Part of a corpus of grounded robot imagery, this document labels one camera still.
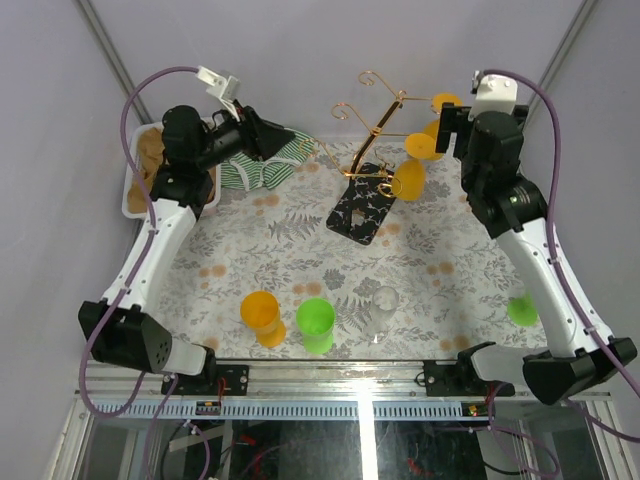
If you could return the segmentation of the gold wine glass rack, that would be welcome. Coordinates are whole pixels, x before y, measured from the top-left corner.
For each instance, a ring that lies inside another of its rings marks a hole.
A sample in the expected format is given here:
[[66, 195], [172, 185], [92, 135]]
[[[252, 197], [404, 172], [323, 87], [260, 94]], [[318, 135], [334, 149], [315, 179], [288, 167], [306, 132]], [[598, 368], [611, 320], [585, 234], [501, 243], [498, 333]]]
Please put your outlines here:
[[327, 228], [360, 245], [370, 245], [384, 220], [389, 214], [398, 195], [403, 191], [393, 163], [380, 160], [367, 163], [366, 154], [381, 137], [405, 137], [405, 134], [388, 132], [386, 127], [394, 115], [407, 102], [430, 102], [430, 97], [411, 96], [402, 89], [390, 85], [379, 73], [365, 70], [358, 75], [358, 81], [365, 86], [381, 83], [391, 93], [392, 101], [385, 113], [371, 126], [351, 104], [339, 102], [331, 109], [331, 115], [338, 120], [347, 120], [354, 114], [367, 131], [367, 137], [356, 150], [348, 167], [342, 167], [336, 157], [322, 141], [311, 138], [307, 142], [319, 146], [333, 162], [338, 172], [347, 180], [347, 187], [330, 211], [326, 220]]

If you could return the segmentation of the orange plastic cup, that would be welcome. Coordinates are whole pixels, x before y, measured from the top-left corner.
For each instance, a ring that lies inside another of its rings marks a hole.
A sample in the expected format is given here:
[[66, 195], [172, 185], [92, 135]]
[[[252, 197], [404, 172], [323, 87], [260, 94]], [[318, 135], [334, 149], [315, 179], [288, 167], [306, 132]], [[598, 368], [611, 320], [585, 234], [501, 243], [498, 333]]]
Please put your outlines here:
[[273, 294], [266, 291], [250, 293], [241, 303], [240, 315], [263, 347], [275, 348], [284, 341], [287, 329], [281, 319], [279, 303]]

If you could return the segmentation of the green wine glass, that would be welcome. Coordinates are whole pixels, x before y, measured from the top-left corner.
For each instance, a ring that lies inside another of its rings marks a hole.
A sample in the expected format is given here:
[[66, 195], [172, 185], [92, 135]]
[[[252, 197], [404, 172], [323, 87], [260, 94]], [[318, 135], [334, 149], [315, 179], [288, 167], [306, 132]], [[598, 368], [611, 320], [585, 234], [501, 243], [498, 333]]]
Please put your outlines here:
[[507, 304], [507, 315], [515, 325], [520, 327], [531, 327], [538, 322], [538, 311], [529, 293], [510, 299]]

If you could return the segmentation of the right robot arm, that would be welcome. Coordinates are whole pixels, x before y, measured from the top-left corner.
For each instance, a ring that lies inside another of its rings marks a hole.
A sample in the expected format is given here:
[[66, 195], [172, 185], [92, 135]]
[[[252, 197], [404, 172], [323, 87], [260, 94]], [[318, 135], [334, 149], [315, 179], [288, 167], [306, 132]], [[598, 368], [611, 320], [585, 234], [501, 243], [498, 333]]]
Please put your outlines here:
[[516, 267], [543, 325], [538, 350], [485, 342], [458, 356], [458, 387], [478, 394], [491, 381], [527, 387], [554, 405], [599, 385], [638, 355], [630, 338], [617, 338], [593, 309], [555, 234], [538, 187], [518, 172], [528, 108], [486, 111], [446, 102], [436, 150], [454, 148], [461, 186], [476, 219]]

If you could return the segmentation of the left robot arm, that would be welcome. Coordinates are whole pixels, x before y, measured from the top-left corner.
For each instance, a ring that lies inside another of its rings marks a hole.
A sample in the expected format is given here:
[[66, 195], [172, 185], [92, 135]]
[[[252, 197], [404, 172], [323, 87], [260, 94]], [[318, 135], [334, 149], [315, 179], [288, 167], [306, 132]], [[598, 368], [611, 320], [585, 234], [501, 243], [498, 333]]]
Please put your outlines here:
[[118, 277], [98, 302], [78, 313], [95, 360], [146, 373], [184, 375], [197, 394], [219, 381], [212, 353], [174, 338], [154, 317], [160, 288], [181, 244], [201, 217], [214, 187], [210, 171], [243, 153], [274, 157], [295, 139], [293, 131], [233, 103], [210, 121], [181, 105], [162, 118], [163, 162], [150, 192], [144, 225]]

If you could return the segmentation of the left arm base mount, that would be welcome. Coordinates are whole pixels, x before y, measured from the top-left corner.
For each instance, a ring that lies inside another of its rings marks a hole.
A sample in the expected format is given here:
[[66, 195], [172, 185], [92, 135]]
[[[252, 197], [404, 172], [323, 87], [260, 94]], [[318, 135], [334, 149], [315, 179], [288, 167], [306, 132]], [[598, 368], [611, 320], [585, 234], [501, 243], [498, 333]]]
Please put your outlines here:
[[197, 376], [179, 374], [173, 395], [182, 396], [245, 396], [249, 385], [247, 364], [217, 365], [212, 371]]

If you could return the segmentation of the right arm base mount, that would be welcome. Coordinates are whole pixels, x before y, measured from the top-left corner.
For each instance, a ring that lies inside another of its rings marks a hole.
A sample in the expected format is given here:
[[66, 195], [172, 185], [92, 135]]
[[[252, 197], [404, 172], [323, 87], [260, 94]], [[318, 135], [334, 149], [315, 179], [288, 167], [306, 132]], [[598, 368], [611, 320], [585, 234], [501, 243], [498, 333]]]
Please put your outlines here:
[[470, 360], [424, 360], [423, 374], [429, 397], [488, 397], [500, 381], [481, 379]]

